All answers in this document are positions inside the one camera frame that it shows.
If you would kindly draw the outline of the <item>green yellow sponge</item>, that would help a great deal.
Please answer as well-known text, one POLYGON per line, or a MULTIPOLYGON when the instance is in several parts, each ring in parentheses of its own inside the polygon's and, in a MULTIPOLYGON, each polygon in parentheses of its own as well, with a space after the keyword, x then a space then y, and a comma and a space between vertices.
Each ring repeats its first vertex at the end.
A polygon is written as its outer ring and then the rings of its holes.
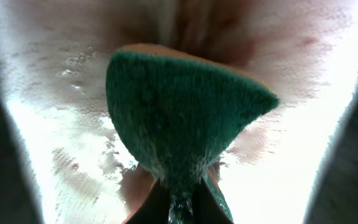
POLYGON ((276 94, 235 68, 132 44, 111 57, 106 97, 126 149, 170 191, 168 223, 193 223, 191 198, 201 179, 232 221, 210 168, 248 124, 278 106, 276 94))

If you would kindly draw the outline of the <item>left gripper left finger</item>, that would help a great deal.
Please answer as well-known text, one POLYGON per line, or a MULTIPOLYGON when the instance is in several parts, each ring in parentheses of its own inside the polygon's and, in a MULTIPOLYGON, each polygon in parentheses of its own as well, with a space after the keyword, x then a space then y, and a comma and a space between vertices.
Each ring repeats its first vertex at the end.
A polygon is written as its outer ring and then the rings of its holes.
POLYGON ((170 191, 158 179, 140 208, 125 224, 167 224, 170 204, 170 191))

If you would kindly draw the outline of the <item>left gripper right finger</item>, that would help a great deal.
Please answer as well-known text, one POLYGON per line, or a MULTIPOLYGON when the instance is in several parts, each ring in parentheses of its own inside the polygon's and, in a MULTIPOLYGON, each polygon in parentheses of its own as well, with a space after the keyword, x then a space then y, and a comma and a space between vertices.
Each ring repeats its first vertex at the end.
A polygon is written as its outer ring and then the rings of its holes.
POLYGON ((191 203, 194 224, 233 224, 218 205, 204 179, 195 185, 191 203))

